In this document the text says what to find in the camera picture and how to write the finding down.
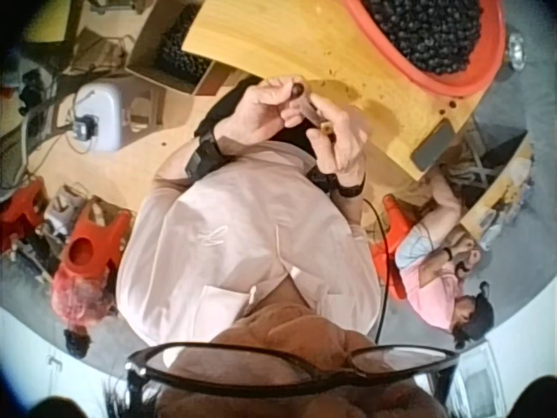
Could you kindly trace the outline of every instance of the red chair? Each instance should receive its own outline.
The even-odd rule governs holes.
[[[131,213],[122,210],[108,226],[90,220],[96,199],[86,205],[71,233],[70,242],[62,252],[62,264],[75,275],[103,276],[106,268],[118,269],[122,259],[120,245],[130,227]]]
[[[0,213],[2,253],[11,249],[12,237],[24,239],[35,233],[35,229],[44,222],[44,209],[47,204],[42,177],[37,177],[11,196]]]
[[[377,270],[377,275],[381,283],[386,283],[387,263],[390,270],[389,293],[396,300],[406,299],[406,290],[399,269],[394,262],[394,254],[402,240],[407,236],[413,227],[412,221],[402,212],[396,199],[392,194],[387,194],[383,198],[387,218],[389,218],[389,232],[386,234],[388,253],[385,253],[385,243],[383,240],[371,246],[372,260]]]

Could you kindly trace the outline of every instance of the wooden table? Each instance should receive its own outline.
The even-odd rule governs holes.
[[[456,99],[453,108],[452,99],[414,85],[340,0],[205,0],[183,49],[262,78],[301,74],[317,93],[357,105],[372,120],[370,142],[413,179],[424,174],[410,159],[416,147],[442,118],[458,131],[483,95]]]

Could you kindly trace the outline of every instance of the hand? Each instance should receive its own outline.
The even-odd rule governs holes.
[[[470,255],[468,256],[468,267],[473,267],[480,262],[481,259],[481,252],[477,248],[474,248]]]
[[[303,116],[290,106],[294,83],[305,84],[300,76],[284,76],[248,87],[234,113],[215,126],[215,138],[225,137],[228,141],[224,143],[249,146],[272,138],[285,127],[300,124]]]
[[[317,166],[324,174],[336,174],[340,185],[360,185],[366,175],[364,144],[371,128],[362,112],[349,107],[340,109],[331,100],[313,93],[310,100],[324,118],[332,123],[336,143],[319,129],[308,129],[307,137],[317,156]]]
[[[453,255],[466,253],[472,250],[474,247],[473,239],[469,237],[463,237],[451,248]]]

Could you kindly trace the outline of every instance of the red basin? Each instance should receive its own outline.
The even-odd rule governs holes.
[[[505,52],[505,22],[500,0],[480,0],[481,35],[465,71],[438,76],[423,72],[397,50],[369,16],[361,0],[342,0],[352,18],[391,64],[423,89],[461,98],[485,90],[501,67]]]

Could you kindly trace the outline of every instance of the white wall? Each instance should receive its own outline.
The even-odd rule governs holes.
[[[532,381],[557,374],[557,279],[507,322],[488,334],[507,408]]]
[[[59,395],[74,400],[89,418],[105,417],[104,388],[125,393],[123,381],[59,351],[3,309],[0,333],[3,376],[26,408]]]

